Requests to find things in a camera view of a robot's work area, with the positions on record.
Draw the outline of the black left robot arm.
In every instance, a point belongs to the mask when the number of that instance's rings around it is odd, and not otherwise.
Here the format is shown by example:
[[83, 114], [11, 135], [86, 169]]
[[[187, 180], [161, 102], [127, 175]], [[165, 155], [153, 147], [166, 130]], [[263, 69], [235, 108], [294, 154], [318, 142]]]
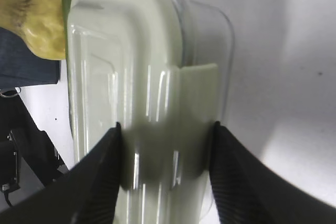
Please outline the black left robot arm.
[[21, 98], [1, 98], [1, 210], [42, 190], [68, 171]]

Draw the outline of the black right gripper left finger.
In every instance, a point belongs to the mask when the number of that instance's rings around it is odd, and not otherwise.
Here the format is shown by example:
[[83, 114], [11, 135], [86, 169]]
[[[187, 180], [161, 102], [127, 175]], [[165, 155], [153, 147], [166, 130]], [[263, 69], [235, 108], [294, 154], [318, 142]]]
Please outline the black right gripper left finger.
[[121, 179], [121, 125], [69, 172], [1, 213], [1, 223], [113, 223]]

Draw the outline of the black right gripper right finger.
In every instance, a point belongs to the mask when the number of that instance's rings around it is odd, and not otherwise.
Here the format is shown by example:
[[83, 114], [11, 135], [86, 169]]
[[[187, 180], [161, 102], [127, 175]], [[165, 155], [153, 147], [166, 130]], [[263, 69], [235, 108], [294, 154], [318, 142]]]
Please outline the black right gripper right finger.
[[335, 223], [335, 208], [266, 167], [220, 122], [209, 166], [220, 223]]

